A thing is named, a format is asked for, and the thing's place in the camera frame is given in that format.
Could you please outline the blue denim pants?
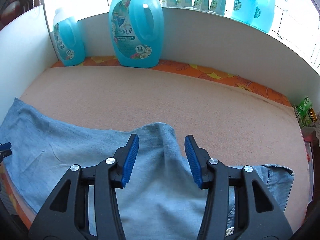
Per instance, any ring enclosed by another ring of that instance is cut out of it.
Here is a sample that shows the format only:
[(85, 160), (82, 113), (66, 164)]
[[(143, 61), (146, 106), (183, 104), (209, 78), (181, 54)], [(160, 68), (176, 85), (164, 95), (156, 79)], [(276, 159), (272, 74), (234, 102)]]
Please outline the blue denim pants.
[[(125, 239), (198, 239), (208, 191), (195, 184), (169, 125), (156, 122), (131, 132), (88, 129), (49, 118), (19, 99), (1, 124), (1, 144), (12, 145), (5, 167), (36, 215), (72, 165), (98, 165), (132, 134), (139, 137), (136, 161), (129, 182), (116, 189)], [(293, 172), (278, 165), (252, 167), (284, 212)], [(231, 186), (227, 236), (234, 232), (234, 213)]]

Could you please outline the orange floral bedsheet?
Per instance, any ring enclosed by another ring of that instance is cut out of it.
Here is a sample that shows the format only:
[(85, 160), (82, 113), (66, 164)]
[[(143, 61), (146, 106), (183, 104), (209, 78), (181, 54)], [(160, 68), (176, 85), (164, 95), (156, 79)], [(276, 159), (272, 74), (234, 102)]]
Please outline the orange floral bedsheet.
[[(265, 98), (267, 101), (273, 101), (278, 105), (284, 105), (286, 107), (291, 106), (285, 95), (269, 87), (214, 68), (177, 61), (161, 60), (160, 63), (152, 69), (217, 82), (257, 94), (258, 98)], [(4, 164), (1, 165), (1, 180), (3, 181), (4, 188), (9, 195), (9, 202), (13, 206), (13, 210), (17, 213), (14, 215), (14, 218), (22, 223), (22, 228), (28, 230), (35, 215), (31, 211), (27, 211), (23, 208), (24, 201), (22, 201), (17, 195)]]

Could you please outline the beige blanket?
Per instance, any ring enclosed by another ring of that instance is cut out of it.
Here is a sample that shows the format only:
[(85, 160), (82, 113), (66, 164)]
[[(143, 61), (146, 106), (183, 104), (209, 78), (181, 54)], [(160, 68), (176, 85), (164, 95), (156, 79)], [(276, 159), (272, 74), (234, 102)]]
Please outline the beige blanket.
[(285, 216), (303, 223), (309, 166), (293, 109), (220, 83), (151, 69), (84, 66), (45, 70), (21, 100), (77, 126), (131, 131), (152, 122), (174, 128), (226, 165), (278, 164), (294, 172)]

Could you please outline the green small box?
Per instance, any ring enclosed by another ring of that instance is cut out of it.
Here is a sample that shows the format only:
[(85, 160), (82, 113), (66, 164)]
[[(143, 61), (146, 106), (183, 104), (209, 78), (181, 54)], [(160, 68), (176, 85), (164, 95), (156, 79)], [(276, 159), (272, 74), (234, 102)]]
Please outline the green small box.
[(314, 123), (312, 114), (310, 113), (312, 101), (308, 96), (305, 96), (298, 106), (292, 105), (292, 108), (300, 128), (311, 126)]

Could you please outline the left blue detergent bottle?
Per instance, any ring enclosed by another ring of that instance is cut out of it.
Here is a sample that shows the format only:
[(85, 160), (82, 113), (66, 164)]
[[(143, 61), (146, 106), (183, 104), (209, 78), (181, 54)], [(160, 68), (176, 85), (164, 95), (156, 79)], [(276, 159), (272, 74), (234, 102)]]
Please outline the left blue detergent bottle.
[(85, 60), (85, 46), (77, 20), (68, 11), (56, 9), (53, 38), (59, 59), (64, 66), (76, 66)]

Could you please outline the blue detergent bottle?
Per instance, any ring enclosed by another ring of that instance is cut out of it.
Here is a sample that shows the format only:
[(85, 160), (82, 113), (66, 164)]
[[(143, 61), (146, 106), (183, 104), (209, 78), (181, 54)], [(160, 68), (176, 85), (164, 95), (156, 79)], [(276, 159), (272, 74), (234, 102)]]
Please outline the blue detergent bottle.
[(119, 63), (152, 68), (164, 41), (164, 16), (159, 0), (112, 0), (109, 13), (111, 42)]
[(68, 11), (56, 9), (53, 38), (59, 59), (64, 66), (76, 66), (85, 60), (85, 46), (77, 20)]

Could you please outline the right blue detergent bottle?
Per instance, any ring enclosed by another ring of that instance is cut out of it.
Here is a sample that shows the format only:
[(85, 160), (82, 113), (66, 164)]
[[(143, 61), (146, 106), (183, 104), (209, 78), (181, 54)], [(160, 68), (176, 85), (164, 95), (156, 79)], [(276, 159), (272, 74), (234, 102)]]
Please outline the right blue detergent bottle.
[(152, 68), (164, 41), (164, 16), (159, 0), (112, 0), (109, 13), (111, 42), (119, 63)]

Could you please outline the blue bottle on windowsill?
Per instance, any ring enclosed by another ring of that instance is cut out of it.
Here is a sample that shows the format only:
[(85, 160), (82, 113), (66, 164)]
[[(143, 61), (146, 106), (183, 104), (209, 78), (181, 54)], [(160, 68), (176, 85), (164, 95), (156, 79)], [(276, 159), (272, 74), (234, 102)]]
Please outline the blue bottle on windowsill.
[(250, 25), (253, 21), (256, 0), (234, 0), (231, 18)]
[(273, 23), (275, 3), (276, 0), (256, 0), (256, 10), (251, 25), (268, 33)]

